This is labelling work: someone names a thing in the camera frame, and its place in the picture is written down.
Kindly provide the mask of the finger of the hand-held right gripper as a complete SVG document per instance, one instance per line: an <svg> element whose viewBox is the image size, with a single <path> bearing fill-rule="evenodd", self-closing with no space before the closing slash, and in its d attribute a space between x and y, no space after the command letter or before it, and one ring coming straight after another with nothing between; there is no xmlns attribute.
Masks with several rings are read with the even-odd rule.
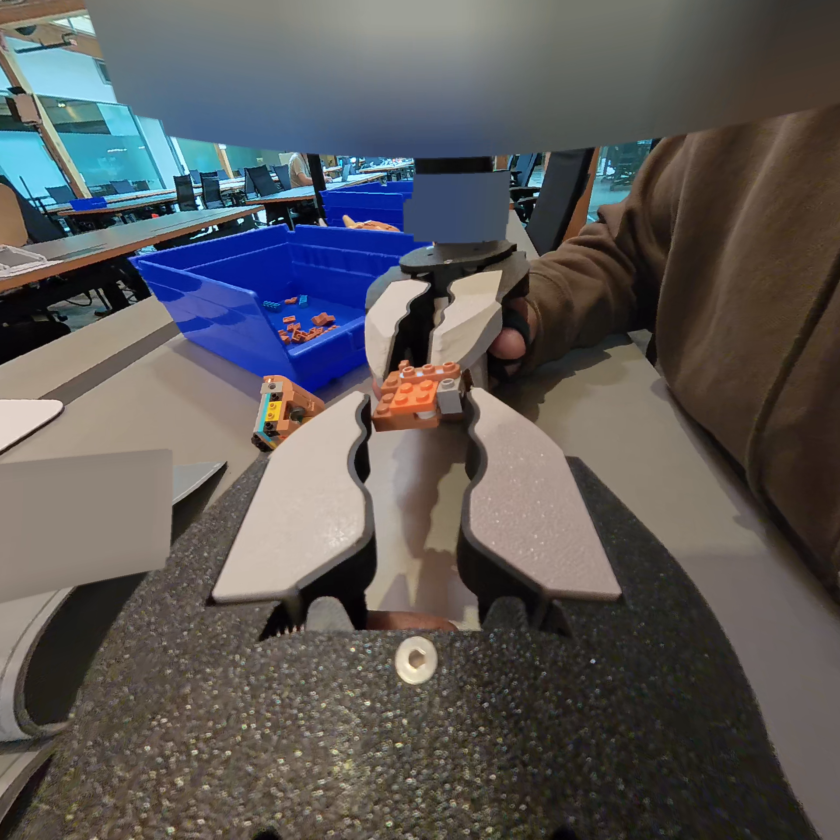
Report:
<svg viewBox="0 0 840 840"><path fill-rule="evenodd" d="M432 285L424 280L395 280L366 313L366 358L378 386L402 361L423 366L432 331Z"/></svg>
<svg viewBox="0 0 840 840"><path fill-rule="evenodd" d="M480 362L502 329L501 280L501 272L479 272L450 284L451 300L430 335L431 364L453 362L464 371Z"/></svg>

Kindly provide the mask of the blue storage bin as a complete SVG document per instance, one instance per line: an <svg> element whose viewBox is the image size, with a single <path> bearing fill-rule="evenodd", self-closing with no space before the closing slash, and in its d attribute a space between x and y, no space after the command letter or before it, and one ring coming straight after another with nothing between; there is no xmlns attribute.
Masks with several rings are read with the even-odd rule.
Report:
<svg viewBox="0 0 840 840"><path fill-rule="evenodd" d="M409 234L285 225L139 255L132 262L183 335L247 371L311 392L366 364L371 283L418 246ZM309 295L339 329L285 346L261 303Z"/></svg>
<svg viewBox="0 0 840 840"><path fill-rule="evenodd" d="M344 227L343 216L355 223L373 221L403 231L403 205L413 194L413 180L367 182L322 191L322 204L330 227Z"/></svg>

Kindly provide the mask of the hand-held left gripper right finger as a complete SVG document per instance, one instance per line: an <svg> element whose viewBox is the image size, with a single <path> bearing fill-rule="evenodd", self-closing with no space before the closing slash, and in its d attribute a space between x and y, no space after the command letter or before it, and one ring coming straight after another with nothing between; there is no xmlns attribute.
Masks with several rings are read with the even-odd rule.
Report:
<svg viewBox="0 0 840 840"><path fill-rule="evenodd" d="M563 450L488 391L471 408L458 539L462 582L488 603L515 595L614 602L621 597Z"/></svg>

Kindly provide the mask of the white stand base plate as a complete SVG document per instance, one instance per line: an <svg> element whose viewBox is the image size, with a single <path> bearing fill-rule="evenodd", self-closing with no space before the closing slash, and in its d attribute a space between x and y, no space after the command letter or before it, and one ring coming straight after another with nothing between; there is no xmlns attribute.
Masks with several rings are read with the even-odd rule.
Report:
<svg viewBox="0 0 840 840"><path fill-rule="evenodd" d="M64 411L52 399L1 399L1 453L8 451Z"/></svg>

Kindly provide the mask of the black mesh chair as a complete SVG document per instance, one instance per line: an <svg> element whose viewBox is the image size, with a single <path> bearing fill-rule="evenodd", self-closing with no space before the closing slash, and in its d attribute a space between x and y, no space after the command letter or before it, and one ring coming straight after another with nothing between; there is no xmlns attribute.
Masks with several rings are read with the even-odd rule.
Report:
<svg viewBox="0 0 840 840"><path fill-rule="evenodd" d="M526 225L539 256L557 249L589 180L594 148L552 152Z"/></svg>

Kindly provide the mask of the person's right hand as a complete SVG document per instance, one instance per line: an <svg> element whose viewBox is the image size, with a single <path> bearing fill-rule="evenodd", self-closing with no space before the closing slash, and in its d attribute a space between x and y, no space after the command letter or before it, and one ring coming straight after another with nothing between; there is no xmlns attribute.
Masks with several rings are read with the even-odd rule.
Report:
<svg viewBox="0 0 840 840"><path fill-rule="evenodd" d="M522 367L537 336L538 317L525 297L511 298L501 310L501 330L487 352L490 380L509 382Z"/></svg>

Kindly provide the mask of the brick vehicle model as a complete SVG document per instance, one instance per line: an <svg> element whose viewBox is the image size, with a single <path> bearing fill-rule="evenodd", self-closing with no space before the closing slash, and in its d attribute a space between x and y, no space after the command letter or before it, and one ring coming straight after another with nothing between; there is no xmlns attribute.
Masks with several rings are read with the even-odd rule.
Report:
<svg viewBox="0 0 840 840"><path fill-rule="evenodd" d="M267 375L252 443L262 452L270 452L295 430L324 411L324 402L283 375Z"/></svg>

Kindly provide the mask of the clear acrylic box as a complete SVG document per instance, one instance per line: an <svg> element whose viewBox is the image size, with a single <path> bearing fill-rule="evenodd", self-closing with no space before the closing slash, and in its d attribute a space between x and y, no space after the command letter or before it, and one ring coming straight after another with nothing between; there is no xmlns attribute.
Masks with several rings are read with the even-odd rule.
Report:
<svg viewBox="0 0 840 840"><path fill-rule="evenodd" d="M1 245L1 278L13 277L48 264L49 260L41 254Z"/></svg>

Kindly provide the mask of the wood-edged long table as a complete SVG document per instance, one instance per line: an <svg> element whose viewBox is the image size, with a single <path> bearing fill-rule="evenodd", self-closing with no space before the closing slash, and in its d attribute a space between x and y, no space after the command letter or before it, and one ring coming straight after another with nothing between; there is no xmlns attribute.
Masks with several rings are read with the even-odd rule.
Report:
<svg viewBox="0 0 840 840"><path fill-rule="evenodd" d="M261 203L245 206L168 214L154 219L121 224L84 234L24 247L29 253L47 258L35 268L1 279L1 291L24 287L105 259L132 254L143 247L189 235L203 228L239 219L264 210Z"/></svg>

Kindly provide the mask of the grey instruction booklet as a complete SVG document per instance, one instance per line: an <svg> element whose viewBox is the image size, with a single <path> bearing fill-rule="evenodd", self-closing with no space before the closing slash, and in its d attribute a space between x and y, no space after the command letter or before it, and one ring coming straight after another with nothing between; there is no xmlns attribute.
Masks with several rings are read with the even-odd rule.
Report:
<svg viewBox="0 0 840 840"><path fill-rule="evenodd" d="M81 683L146 573L2 604L1 742L45 739L66 725Z"/></svg>

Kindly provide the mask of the wooden chair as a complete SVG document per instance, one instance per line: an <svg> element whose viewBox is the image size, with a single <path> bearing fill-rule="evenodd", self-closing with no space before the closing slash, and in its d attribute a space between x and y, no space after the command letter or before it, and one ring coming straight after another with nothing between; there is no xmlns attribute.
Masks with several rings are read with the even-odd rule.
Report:
<svg viewBox="0 0 840 840"><path fill-rule="evenodd" d="M1 244L16 248L28 244L28 231L16 192L6 184L0 185Z"/></svg>

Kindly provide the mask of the pile of orange bricks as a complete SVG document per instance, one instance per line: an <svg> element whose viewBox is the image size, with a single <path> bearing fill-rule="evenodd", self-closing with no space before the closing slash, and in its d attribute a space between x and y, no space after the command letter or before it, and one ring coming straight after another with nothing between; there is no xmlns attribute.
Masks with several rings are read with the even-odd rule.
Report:
<svg viewBox="0 0 840 840"><path fill-rule="evenodd" d="M282 301L265 300L261 307L276 335L285 346L297 346L318 340L325 333L339 329L331 310L319 308L319 300L309 295L288 297Z"/></svg>

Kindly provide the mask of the person's brown jacket torso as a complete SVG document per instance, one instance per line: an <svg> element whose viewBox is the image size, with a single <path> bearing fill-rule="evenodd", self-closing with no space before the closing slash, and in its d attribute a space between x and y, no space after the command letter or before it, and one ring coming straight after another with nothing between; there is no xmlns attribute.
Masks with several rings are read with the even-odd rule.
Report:
<svg viewBox="0 0 840 840"><path fill-rule="evenodd" d="M655 340L686 413L838 596L838 106L662 140Z"/></svg>

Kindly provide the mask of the grey desk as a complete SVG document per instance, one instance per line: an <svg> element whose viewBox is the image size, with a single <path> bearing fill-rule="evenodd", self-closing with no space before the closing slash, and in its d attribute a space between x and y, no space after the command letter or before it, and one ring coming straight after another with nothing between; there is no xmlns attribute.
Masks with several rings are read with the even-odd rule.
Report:
<svg viewBox="0 0 840 840"><path fill-rule="evenodd" d="M249 438L259 383L185 339L158 301L142 301L2 366L2 398L66 406L3 459L168 448L177 465L227 462L214 501L258 456ZM838 838L838 605L630 339L570 353L498 395L592 468L695 582L793 792L819 834ZM476 598L455 572L465 451L452 425L372 438L372 609L476 626Z"/></svg>

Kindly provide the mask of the orange brick assembly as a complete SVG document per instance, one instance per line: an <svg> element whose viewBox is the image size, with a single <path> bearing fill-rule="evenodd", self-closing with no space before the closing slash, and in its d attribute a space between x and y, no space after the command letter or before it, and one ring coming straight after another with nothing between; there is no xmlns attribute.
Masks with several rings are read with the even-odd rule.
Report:
<svg viewBox="0 0 840 840"><path fill-rule="evenodd" d="M413 366L403 360L381 386L381 399L371 414L374 429L404 431L460 422L472 384L470 372L456 362Z"/></svg>

